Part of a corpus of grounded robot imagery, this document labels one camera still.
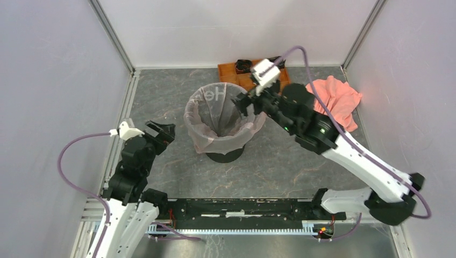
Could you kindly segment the pink translucent trash bag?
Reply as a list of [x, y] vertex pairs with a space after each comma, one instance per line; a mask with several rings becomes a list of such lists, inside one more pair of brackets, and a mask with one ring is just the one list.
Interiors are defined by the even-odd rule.
[[232, 101], [245, 93], [236, 84], [217, 82], [200, 87], [189, 97], [183, 120], [197, 153], [227, 154], [241, 149], [262, 129], [264, 113], [254, 114], [249, 106], [245, 116]]

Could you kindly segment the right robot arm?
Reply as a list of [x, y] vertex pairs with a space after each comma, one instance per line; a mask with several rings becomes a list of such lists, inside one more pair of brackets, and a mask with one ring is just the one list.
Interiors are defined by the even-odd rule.
[[357, 190], [319, 189], [310, 205], [315, 218], [341, 212], [366, 213], [397, 226], [414, 216], [424, 177], [399, 171], [373, 155], [349, 132], [337, 130], [329, 116], [314, 110], [315, 97], [304, 85], [289, 84], [281, 93], [275, 87], [260, 94], [251, 90], [237, 94], [232, 102], [243, 115], [249, 110], [264, 113], [294, 136], [301, 147], [341, 165], [365, 183], [365, 188]]

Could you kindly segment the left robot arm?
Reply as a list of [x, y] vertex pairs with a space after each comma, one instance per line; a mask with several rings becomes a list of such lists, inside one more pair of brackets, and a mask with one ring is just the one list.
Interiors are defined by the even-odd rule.
[[120, 161], [101, 195], [104, 212], [87, 257], [132, 257], [149, 225], [169, 212], [167, 194], [148, 189], [153, 162], [175, 139], [174, 124], [131, 119], [110, 130], [124, 141]]

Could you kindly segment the black plastic trash bin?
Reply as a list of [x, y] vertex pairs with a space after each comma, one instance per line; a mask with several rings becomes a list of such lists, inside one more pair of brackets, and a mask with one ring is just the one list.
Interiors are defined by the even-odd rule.
[[206, 156], [217, 163], [230, 163], [237, 160], [244, 152], [245, 145], [242, 148], [230, 151], [226, 154], [221, 153], [206, 153]]

